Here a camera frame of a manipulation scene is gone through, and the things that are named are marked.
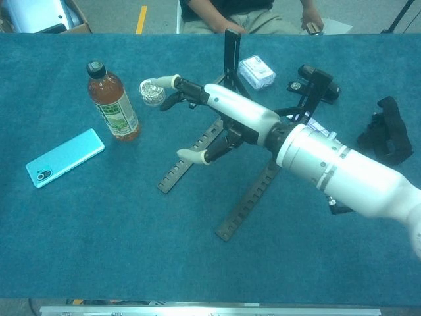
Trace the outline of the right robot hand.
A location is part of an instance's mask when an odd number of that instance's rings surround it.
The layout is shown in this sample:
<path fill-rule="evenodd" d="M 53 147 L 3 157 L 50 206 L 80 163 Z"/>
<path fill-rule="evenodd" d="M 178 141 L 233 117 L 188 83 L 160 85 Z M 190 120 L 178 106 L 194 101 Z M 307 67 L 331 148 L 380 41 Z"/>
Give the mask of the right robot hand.
<path fill-rule="evenodd" d="M 200 86 L 178 74 L 154 78 L 152 83 L 178 91 L 173 96 L 167 97 L 160 106 L 161 111 L 167 111 L 183 100 L 206 105 L 220 115 L 224 121 L 224 128 L 228 131 L 225 138 L 207 149 L 201 151 L 179 149 L 177 156 L 180 159 L 209 165 L 243 142 L 273 150 L 269 139 L 273 128 L 280 126 L 280 116 L 274 111 L 221 85 Z"/>

